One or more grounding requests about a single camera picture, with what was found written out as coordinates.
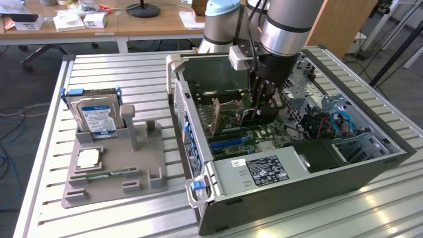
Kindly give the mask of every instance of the black lamp base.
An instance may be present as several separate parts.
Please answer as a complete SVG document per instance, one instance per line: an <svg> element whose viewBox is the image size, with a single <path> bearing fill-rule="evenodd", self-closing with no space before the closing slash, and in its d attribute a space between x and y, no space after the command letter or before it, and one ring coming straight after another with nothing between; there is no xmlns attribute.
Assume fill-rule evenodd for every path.
<svg viewBox="0 0 423 238"><path fill-rule="evenodd" d="M144 8L140 4L132 4L127 7L127 13L135 17L151 18L160 14L160 8L148 3L144 4Z"/></svg>

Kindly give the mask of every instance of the gray carpet floor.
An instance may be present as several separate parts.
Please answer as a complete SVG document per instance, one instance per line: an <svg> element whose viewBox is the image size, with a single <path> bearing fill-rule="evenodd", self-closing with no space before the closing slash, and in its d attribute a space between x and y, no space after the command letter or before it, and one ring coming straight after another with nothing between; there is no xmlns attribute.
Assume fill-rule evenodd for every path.
<svg viewBox="0 0 423 238"><path fill-rule="evenodd" d="M361 32L368 35L380 15L375 15L373 19L368 19ZM388 22L380 31L375 42L380 39L384 32L387 32L393 26L392 22ZM393 40L389 48L380 52L380 59L375 59L367 73L373 77L387 62L389 56L393 54L397 47L401 45L404 39L409 35L409 30L403 29L399 36ZM400 65L409 57L412 52L421 46L423 37L417 37L403 56L399 58L396 64L389 69L388 73ZM133 46L129 49L131 52L139 50L153 51L157 45L157 41L133 42ZM98 43L100 48L93 49L89 43L66 44L62 48L74 55L80 54L106 54L117 53L117 46L113 42ZM21 52L17 46L9 46L5 53L0 54L0 109L9 107L25 107L37 103L48 103L53 93L53 87L57 80L57 74L61 65L61 54L54 49L48 50L32 63L34 71L25 73L21 70L20 61L33 52L40 46L28 46L28 52ZM375 49L379 49L380 43L375 45ZM177 50L176 40L164 40L160 46L163 51ZM188 43L180 41L181 50L188 49ZM345 56L345 59L355 60L351 56ZM367 65L368 59L359 61L363 66ZM357 63L349 63L349 67L355 72L360 72L361 68ZM389 80L381 85L381 90L385 93L391 103L400 109L400 111L411 118L411 120L423 126L423 104L419 103L423 99L423 57L415 62L411 69L400 68L393 74ZM369 81L369 78L363 74L361 77ZM37 114L46 111L48 107L38 107L28 111L28 114ZM18 116L8 117L9 120L20 120ZM4 146L8 156L13 159L16 170L18 173L18 179L21 182L21 193L16 201L8 208L18 209L24 196L24 191L29 179L32 163L38 146L38 140L41 137L42 126L45 122L45 116L26 118L24 121L25 128L22 135L6 146ZM0 137L12 128L13 124L0 122ZM4 167L0 168L0 175L2 174ZM4 178L0 180L0 206L5 204L14 196L16 182L13 173L9 170ZM16 220L18 212L1 212L0 213L0 237L10 237L14 230Z"/></svg>

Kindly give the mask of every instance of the aluminum table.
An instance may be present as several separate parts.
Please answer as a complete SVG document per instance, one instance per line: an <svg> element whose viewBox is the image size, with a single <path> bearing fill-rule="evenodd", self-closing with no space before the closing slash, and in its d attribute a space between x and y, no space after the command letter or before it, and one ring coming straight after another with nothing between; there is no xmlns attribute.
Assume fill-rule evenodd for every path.
<svg viewBox="0 0 423 238"><path fill-rule="evenodd" d="M281 237L421 237L423 236L423 131L383 99L339 59L307 47L352 89L417 153L384 172L360 190L293 209L207 236ZM14 238L21 237L199 237L195 211L187 202L184 173L165 94L168 54L81 55L62 61ZM316 71L328 94L337 89ZM136 108L135 122L155 118L163 126L168 190L69 209L60 199L68 173L76 123L60 101L60 87L98 89L119 85L123 102Z"/></svg>

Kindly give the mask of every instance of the power supply label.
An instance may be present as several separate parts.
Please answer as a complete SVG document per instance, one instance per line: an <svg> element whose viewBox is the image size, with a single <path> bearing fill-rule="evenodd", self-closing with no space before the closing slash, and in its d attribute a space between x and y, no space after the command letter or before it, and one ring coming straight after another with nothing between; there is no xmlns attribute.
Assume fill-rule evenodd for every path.
<svg viewBox="0 0 423 238"><path fill-rule="evenodd" d="M276 155L247 161L245 164L256 186L289 179Z"/></svg>
<svg viewBox="0 0 423 238"><path fill-rule="evenodd" d="M116 131L115 121L108 116L110 107L108 105L82 107L81 112L89 131L96 135L112 134Z"/></svg>

